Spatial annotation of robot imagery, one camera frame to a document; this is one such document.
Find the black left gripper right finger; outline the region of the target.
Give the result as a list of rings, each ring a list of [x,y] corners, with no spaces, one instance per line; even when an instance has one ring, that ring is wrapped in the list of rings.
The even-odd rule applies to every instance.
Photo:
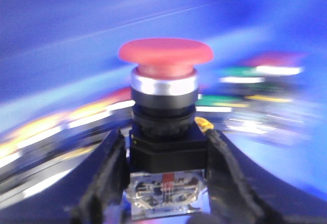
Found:
[[[206,179],[211,220],[217,223],[283,223],[249,186],[223,135],[207,130]]]

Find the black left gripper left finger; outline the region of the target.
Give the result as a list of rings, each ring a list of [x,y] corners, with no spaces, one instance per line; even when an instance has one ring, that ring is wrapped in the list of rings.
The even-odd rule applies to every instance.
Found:
[[[101,143],[104,160],[78,204],[71,210],[69,223],[103,223],[105,210],[119,205],[128,185],[125,137],[111,130]]]

